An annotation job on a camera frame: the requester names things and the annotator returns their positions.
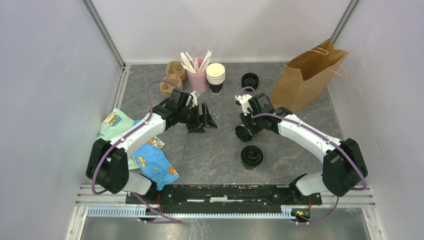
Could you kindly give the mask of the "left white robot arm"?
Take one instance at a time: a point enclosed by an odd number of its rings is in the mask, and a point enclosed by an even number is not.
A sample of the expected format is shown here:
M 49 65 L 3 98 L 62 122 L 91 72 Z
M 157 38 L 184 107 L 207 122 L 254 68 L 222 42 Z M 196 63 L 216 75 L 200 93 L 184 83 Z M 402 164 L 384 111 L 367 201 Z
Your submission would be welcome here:
M 111 140 L 99 138 L 93 143 L 86 169 L 92 193 L 124 191 L 138 194 L 145 204 L 153 203 L 157 198 L 153 181 L 131 172 L 128 161 L 142 145 L 177 124 L 185 124 L 189 133 L 204 133 L 206 128 L 218 127 L 206 102 L 197 105 L 192 99 L 162 101 L 127 132 Z

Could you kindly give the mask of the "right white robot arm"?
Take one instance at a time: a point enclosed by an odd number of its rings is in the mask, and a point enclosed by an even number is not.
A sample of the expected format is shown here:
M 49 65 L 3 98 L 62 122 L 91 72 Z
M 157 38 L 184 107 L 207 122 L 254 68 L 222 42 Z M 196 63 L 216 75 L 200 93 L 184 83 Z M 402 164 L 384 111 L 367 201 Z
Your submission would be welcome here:
M 262 130 L 288 138 L 312 153 L 322 163 L 321 171 L 305 173 L 292 181 L 289 199 L 302 204 L 309 195 L 330 192 L 343 197 L 351 190 L 363 191 L 368 170 L 359 144 L 325 134 L 302 121 L 285 107 L 274 108 L 268 96 L 259 93 L 236 94 L 235 103 L 241 107 L 241 124 L 236 135 L 243 142 L 250 141 Z

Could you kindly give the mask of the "brown cardboard cup carriers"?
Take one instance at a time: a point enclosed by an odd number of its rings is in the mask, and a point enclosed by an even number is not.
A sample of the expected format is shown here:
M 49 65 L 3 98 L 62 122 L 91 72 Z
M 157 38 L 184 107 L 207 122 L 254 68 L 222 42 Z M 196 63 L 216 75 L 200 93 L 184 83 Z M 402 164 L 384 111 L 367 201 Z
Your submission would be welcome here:
M 182 62 L 178 60 L 170 61 L 165 69 L 166 76 L 163 81 L 170 82 L 183 89 L 183 81 L 187 78 L 187 71 L 182 66 Z M 176 88 L 174 85 L 161 82 L 159 85 L 160 93 L 163 97 L 169 98 L 172 91 Z

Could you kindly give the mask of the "brown paper takeout bag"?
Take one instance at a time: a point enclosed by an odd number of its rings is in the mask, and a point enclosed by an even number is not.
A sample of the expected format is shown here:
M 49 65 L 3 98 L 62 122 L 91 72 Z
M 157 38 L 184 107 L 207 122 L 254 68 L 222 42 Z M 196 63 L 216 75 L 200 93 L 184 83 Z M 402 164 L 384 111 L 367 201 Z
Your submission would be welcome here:
M 348 54 L 327 39 L 287 62 L 269 97 L 273 107 L 298 112 L 316 100 L 334 75 L 348 77 L 343 66 Z

